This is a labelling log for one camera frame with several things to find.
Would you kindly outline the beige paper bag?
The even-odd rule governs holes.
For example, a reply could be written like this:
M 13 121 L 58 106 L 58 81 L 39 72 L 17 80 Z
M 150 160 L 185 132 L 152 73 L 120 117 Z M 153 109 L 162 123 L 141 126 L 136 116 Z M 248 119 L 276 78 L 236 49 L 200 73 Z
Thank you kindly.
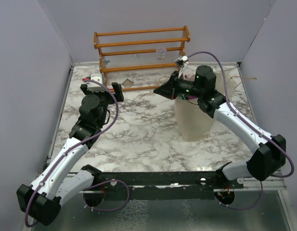
M 225 95 L 222 74 L 217 73 L 216 77 L 216 90 Z M 239 83 L 235 81 L 238 77 L 231 77 L 225 73 L 229 96 L 232 96 L 239 86 Z M 201 111 L 197 105 L 197 98 L 177 96 L 174 100 L 174 113 L 178 130 L 185 141 L 199 141 L 210 136 L 215 120 Z

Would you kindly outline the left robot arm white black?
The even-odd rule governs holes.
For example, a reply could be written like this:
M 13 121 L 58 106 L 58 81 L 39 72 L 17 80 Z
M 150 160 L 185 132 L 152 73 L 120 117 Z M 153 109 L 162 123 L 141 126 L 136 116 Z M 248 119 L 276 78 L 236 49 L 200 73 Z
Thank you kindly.
M 77 193 L 100 186 L 101 178 L 88 170 L 80 170 L 69 180 L 66 176 L 99 136 L 113 126 L 106 118 L 108 106 L 118 106 L 124 96 L 121 85 L 116 82 L 112 83 L 113 92 L 90 79 L 85 79 L 80 88 L 85 95 L 79 107 L 80 116 L 61 151 L 34 181 L 28 186 L 22 184 L 16 191 L 28 228 L 39 222 L 45 226 L 51 224 L 61 207 Z

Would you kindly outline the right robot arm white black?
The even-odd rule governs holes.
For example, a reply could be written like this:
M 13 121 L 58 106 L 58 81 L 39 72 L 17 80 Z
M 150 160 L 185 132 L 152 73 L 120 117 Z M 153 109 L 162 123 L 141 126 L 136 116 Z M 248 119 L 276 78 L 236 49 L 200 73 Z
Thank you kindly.
M 216 78 L 211 67 L 200 65 L 194 81 L 185 80 L 174 71 L 169 80 L 153 92 L 170 100 L 180 95 L 195 97 L 204 113 L 228 127 L 253 153 L 250 159 L 230 162 L 217 170 L 215 182 L 220 188 L 227 188 L 237 178 L 254 177 L 264 181 L 285 165 L 286 140 L 282 135 L 273 136 L 256 128 L 233 104 L 227 103 L 226 97 L 216 90 Z

